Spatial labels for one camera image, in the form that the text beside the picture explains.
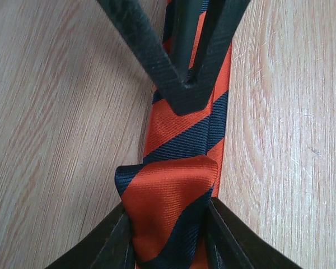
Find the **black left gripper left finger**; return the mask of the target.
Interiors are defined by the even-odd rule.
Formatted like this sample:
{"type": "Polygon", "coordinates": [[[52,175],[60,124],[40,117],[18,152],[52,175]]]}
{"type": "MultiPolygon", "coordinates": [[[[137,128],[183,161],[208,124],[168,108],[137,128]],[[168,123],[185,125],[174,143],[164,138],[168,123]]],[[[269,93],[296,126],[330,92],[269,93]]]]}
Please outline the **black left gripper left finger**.
{"type": "Polygon", "coordinates": [[[47,268],[134,268],[131,238],[129,217],[120,203],[47,268]]]}

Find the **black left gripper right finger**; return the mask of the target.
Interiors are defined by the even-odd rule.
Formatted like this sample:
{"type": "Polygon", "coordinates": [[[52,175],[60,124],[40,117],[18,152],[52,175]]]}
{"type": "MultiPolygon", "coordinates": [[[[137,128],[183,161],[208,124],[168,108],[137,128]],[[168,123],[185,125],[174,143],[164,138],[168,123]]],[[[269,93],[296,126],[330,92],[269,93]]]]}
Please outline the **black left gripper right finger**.
{"type": "Polygon", "coordinates": [[[209,268],[294,268],[294,262],[257,236],[213,197],[206,211],[204,240],[209,268]]]}

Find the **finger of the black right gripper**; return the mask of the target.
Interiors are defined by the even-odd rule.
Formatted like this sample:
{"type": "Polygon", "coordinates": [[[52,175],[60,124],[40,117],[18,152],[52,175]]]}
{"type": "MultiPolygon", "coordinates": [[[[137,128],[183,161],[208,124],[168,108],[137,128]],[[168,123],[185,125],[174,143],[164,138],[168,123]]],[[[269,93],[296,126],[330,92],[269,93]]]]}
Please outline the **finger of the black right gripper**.
{"type": "Polygon", "coordinates": [[[191,91],[183,84],[169,56],[137,1],[98,1],[129,49],[177,115],[193,112],[191,91]]]}
{"type": "Polygon", "coordinates": [[[203,110],[249,1],[209,1],[197,51],[193,52],[202,1],[177,1],[170,60],[180,85],[170,98],[174,112],[203,110]]]}

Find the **orange navy striped tie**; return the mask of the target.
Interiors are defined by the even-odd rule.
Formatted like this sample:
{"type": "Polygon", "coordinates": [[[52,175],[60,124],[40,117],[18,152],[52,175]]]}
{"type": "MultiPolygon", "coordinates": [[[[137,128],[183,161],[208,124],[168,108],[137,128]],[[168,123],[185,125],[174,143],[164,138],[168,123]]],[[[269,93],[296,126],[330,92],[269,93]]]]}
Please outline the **orange navy striped tie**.
{"type": "MultiPolygon", "coordinates": [[[[177,1],[168,1],[159,40],[169,56],[177,1]]],[[[209,1],[202,1],[193,52],[209,1]]],[[[115,185],[129,216],[139,268],[207,268],[203,221],[220,187],[231,48],[207,106],[177,115],[158,89],[153,96],[143,162],[118,167],[115,185]]]]}

